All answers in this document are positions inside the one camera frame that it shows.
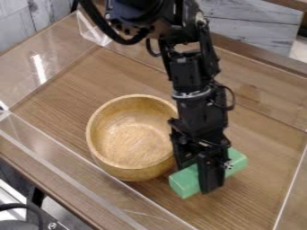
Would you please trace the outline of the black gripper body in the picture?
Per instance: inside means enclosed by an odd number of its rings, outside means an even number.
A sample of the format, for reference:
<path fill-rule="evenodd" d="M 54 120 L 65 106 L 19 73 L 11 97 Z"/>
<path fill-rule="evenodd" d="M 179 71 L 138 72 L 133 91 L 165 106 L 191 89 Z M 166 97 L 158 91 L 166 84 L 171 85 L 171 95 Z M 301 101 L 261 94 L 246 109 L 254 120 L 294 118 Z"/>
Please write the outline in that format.
<path fill-rule="evenodd" d="M 203 91 L 173 94 L 177 101 L 178 118 L 170 119 L 171 132 L 189 136 L 197 151 L 202 147 L 230 148 L 231 142 L 225 135 L 229 127 L 229 105 L 231 89 L 221 84 L 210 84 Z"/>

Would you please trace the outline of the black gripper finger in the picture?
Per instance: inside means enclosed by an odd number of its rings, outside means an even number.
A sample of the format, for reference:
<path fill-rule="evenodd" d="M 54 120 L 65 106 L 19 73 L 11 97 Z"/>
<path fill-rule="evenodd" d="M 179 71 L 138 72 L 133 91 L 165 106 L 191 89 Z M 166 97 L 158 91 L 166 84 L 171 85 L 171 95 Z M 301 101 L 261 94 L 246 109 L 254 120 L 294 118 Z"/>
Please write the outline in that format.
<path fill-rule="evenodd" d="M 191 138 L 182 133 L 171 133 L 173 152 L 178 170 L 183 170 L 195 163 L 195 144 Z"/>
<path fill-rule="evenodd" d="M 209 194 L 225 185 L 227 162 L 230 161 L 227 148 L 202 147 L 197 151 L 198 181 L 201 192 Z"/>

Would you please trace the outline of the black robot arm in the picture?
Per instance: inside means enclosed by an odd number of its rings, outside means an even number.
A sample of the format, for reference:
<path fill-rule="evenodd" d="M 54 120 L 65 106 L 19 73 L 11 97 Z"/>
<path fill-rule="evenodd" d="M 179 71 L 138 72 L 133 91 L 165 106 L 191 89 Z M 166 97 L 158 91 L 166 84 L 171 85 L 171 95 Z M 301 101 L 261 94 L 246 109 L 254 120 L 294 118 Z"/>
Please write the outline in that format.
<path fill-rule="evenodd" d="M 231 141 L 225 135 L 229 112 L 235 101 L 231 89 L 217 81 L 221 73 L 210 21 L 197 0 L 105 0 L 101 10 L 94 0 L 78 0 L 101 31 L 119 44 L 158 42 L 173 82 L 171 97 L 178 116 L 169 120 L 175 163 L 179 169 L 198 169 L 201 192 L 225 185 Z"/>

